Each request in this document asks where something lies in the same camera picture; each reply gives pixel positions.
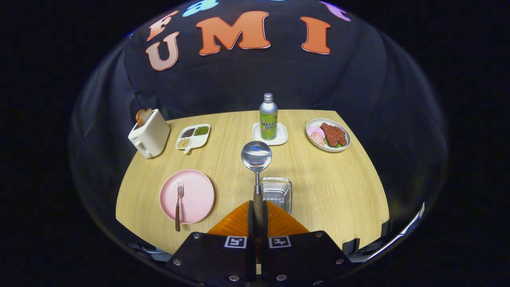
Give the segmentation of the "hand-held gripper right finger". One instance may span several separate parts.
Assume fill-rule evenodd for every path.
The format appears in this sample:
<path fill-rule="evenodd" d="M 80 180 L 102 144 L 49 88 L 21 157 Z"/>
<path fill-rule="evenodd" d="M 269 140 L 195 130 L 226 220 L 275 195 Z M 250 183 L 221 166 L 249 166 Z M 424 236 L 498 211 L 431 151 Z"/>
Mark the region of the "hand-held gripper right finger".
<path fill-rule="evenodd" d="M 353 263 L 323 230 L 269 235 L 269 205 L 263 204 L 261 276 L 267 285 L 333 285 Z"/>

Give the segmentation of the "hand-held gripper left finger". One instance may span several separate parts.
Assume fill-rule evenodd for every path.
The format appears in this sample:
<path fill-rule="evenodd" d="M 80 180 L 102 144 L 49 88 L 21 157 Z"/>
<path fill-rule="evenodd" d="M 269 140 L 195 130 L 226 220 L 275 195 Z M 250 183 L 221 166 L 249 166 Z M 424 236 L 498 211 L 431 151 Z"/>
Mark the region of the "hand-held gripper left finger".
<path fill-rule="evenodd" d="M 246 236 L 191 233 L 165 265 L 186 285 L 251 285 L 255 281 L 253 202 L 245 212 Z"/>

